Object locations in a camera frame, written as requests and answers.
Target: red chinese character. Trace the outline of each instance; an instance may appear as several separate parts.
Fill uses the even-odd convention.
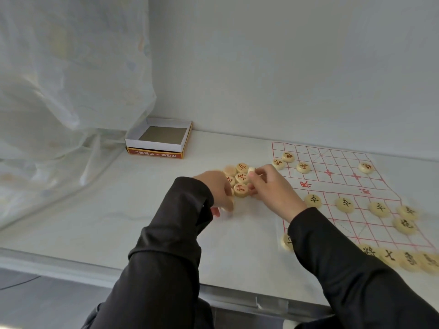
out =
[[[300,186],[302,186],[302,187],[304,187],[304,188],[311,188],[311,184],[310,183],[308,183],[307,181],[306,182],[300,182]]]
[[[236,185],[236,190],[239,192],[244,192],[245,191],[245,186],[237,184]]]

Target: black sleeve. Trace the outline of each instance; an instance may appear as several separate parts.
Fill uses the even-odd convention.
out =
[[[196,238],[212,220],[212,205],[204,183],[175,180],[91,329],[194,327],[201,257]]]
[[[299,262],[345,328],[439,328],[439,314],[396,271],[366,255],[316,208],[288,227]]]

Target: red grid lines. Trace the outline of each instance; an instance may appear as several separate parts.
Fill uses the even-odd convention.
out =
[[[272,142],[272,150],[273,159],[281,158],[283,152],[289,152],[295,155],[296,160],[293,163],[287,164],[288,175],[283,173],[286,178],[347,185],[353,186],[353,189],[359,189],[360,187],[361,190],[364,188],[365,194],[368,195],[370,195],[368,189],[392,192],[392,195],[397,199],[383,199],[294,187],[301,198],[304,198],[309,193],[315,193],[320,196],[322,206],[319,208],[319,211],[354,243],[368,243],[372,246],[415,251],[424,250],[432,252],[435,250],[434,246],[425,238],[421,231],[415,235],[406,236],[393,227],[392,220],[398,217],[396,208],[402,204],[401,199],[387,185],[378,171],[374,171],[370,175],[358,171],[357,167],[360,162],[366,161],[371,163],[366,154],[336,149],[299,146],[281,142]],[[301,173],[295,172],[295,166],[299,161],[304,161],[311,165],[312,171],[315,173],[315,178],[314,175],[302,175]],[[320,164],[321,168],[317,168],[316,170],[316,164]],[[321,180],[323,174],[327,175],[326,180]],[[368,186],[361,184],[359,182],[361,179],[369,180],[370,184],[368,184]],[[341,196],[348,196],[354,200],[356,206],[353,213],[346,214],[336,208],[335,200]],[[391,211],[391,217],[379,218],[371,214],[368,209],[368,204],[372,201],[384,202]],[[287,233],[288,223],[285,223],[285,221],[283,221],[283,228],[284,233]]]

